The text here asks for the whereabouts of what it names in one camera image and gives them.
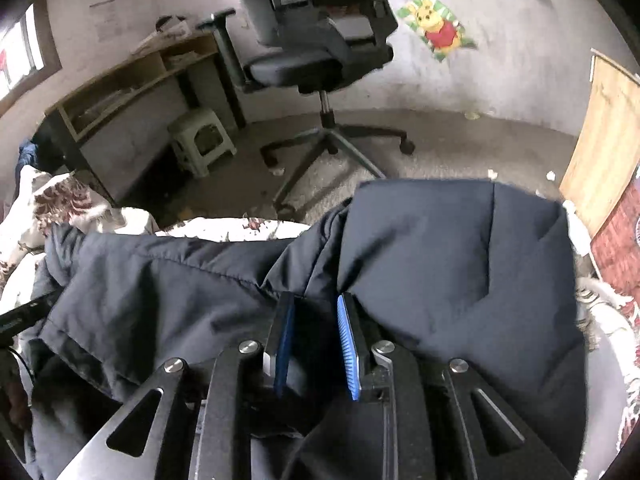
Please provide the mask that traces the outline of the light wooden board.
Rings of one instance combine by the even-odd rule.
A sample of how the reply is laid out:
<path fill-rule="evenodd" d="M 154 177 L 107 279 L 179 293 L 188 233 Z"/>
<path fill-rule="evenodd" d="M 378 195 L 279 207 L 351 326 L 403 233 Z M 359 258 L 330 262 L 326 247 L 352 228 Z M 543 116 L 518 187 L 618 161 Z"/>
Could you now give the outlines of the light wooden board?
<path fill-rule="evenodd" d="M 626 190 L 639 162 L 639 78 L 591 51 L 590 96 L 560 193 L 596 236 Z"/>

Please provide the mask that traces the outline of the grey plastic step stool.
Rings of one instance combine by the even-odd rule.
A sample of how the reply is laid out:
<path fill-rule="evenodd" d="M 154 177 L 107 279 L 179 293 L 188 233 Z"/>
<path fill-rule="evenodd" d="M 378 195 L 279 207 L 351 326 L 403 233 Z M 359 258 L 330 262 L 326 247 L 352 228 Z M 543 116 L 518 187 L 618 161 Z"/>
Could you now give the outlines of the grey plastic step stool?
<path fill-rule="evenodd" d="M 209 108 L 190 110 L 168 125 L 171 146 L 184 169 L 197 179 L 209 175 L 209 166 L 238 150 L 217 114 Z"/>

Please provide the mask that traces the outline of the wooden desk with shelf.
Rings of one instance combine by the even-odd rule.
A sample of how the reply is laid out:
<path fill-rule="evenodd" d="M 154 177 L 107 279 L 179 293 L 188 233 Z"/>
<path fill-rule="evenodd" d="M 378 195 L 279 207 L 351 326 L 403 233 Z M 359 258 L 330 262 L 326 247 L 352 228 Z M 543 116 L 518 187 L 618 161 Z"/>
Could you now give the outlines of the wooden desk with shelf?
<path fill-rule="evenodd" d="M 243 129 L 245 115 L 217 41 L 210 32 L 197 32 L 184 39 L 163 41 L 88 80 L 46 110 L 34 140 L 49 141 L 60 152 L 64 166 L 88 174 L 90 185 L 116 204 L 81 148 L 117 115 L 167 81 L 178 84 L 181 99 L 190 110 L 204 105 L 192 78 L 204 63 L 214 66 L 214 81 L 222 93 L 216 112 L 231 117 L 226 123 L 231 130 Z"/>

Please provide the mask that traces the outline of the Winnie the Pooh poster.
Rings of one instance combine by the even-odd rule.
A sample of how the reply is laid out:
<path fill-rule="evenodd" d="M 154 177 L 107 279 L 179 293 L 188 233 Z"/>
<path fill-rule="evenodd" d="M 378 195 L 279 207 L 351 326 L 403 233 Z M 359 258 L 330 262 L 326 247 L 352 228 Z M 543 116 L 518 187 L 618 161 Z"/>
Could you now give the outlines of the Winnie the Pooh poster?
<path fill-rule="evenodd" d="M 458 18 L 440 0 L 408 0 L 396 16 L 420 37 L 438 62 L 460 48 L 476 47 Z"/>

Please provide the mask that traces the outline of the black mesh office chair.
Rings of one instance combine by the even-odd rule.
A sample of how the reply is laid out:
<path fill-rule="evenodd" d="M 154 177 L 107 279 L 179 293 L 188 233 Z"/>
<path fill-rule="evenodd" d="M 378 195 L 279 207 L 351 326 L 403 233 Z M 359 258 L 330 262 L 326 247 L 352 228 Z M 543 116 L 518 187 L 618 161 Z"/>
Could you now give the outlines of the black mesh office chair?
<path fill-rule="evenodd" d="M 241 63 L 227 28 L 232 8 L 218 11 L 198 29 L 211 32 L 232 84 L 244 93 L 269 88 L 295 88 L 320 99 L 320 124 L 288 139 L 270 142 L 260 149 L 262 161 L 277 167 L 277 151 L 307 144 L 310 147 L 292 174 L 273 197 L 272 206 L 281 220 L 296 211 L 285 199 L 323 154 L 343 153 L 377 179 L 385 172 L 355 145 L 361 138 L 395 138 L 402 154 L 410 155 L 414 144 L 404 130 L 336 122 L 329 95 L 380 70 L 392 62 L 394 51 L 388 37 L 397 21 L 388 0 L 241 0 L 258 42 L 268 53 Z"/>

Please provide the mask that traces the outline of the blue cloth bundle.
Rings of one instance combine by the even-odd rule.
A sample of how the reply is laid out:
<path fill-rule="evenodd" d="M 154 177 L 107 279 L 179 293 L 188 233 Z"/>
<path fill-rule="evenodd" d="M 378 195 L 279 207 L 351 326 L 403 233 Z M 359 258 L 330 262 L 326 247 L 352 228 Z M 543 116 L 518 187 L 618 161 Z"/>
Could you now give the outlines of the blue cloth bundle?
<path fill-rule="evenodd" d="M 32 140 L 25 140 L 18 147 L 17 162 L 14 170 L 16 186 L 20 186 L 21 172 L 26 166 L 31 166 L 37 170 L 46 169 L 46 162 L 44 161 L 40 146 L 37 143 L 32 142 Z"/>

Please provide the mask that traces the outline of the window with brown frame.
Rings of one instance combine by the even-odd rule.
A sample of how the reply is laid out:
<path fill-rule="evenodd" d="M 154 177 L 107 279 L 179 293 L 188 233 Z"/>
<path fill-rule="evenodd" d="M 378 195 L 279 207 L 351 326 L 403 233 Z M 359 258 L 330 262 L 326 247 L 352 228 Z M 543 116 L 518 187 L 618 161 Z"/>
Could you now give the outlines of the window with brown frame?
<path fill-rule="evenodd" d="M 61 68 L 48 0 L 35 0 L 1 37 L 1 115 Z"/>

